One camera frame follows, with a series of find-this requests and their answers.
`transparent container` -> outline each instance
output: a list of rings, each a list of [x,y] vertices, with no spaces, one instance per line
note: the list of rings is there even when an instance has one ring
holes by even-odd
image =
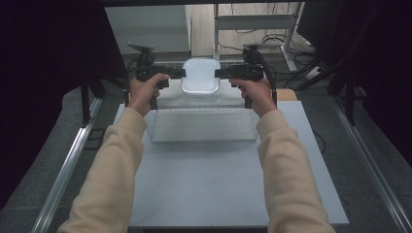
[[[191,102],[214,102],[218,99],[221,79],[215,78],[215,70],[221,64],[215,59],[194,58],[185,62],[186,77],[181,79],[185,99]]]
[[[153,143],[255,141],[258,115],[241,108],[152,110],[146,115]]]

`person's left arm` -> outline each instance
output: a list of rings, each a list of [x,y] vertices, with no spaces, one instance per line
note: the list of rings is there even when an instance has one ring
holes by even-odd
[[[130,103],[119,121],[108,127],[86,181],[73,202],[69,219],[58,232],[126,232],[130,222],[137,168],[143,154],[142,137],[147,127],[143,116],[149,101],[158,96],[157,74],[145,83],[130,84]]]

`person's left hand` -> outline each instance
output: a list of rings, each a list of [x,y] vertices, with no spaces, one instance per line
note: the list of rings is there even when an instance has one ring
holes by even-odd
[[[167,79],[169,76],[161,73],[154,75],[146,82],[132,79],[130,81],[130,101],[127,107],[144,117],[151,110],[152,96],[158,97],[160,95],[157,83]]]

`person's right hand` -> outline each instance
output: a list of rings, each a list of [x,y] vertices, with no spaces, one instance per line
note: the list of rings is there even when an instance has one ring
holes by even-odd
[[[272,100],[270,85],[268,80],[260,80],[258,82],[244,81],[238,79],[229,79],[229,82],[239,86],[242,91],[242,98],[249,96],[252,102],[252,109],[260,117],[270,111],[277,110],[276,104]]]

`sweater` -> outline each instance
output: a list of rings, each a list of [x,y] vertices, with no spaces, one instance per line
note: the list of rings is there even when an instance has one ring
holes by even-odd
[[[144,118],[125,108],[108,127],[86,181],[58,232],[126,232],[131,218],[135,174],[143,156]],[[257,124],[257,148],[269,215],[268,232],[334,232],[304,146],[281,111]]]

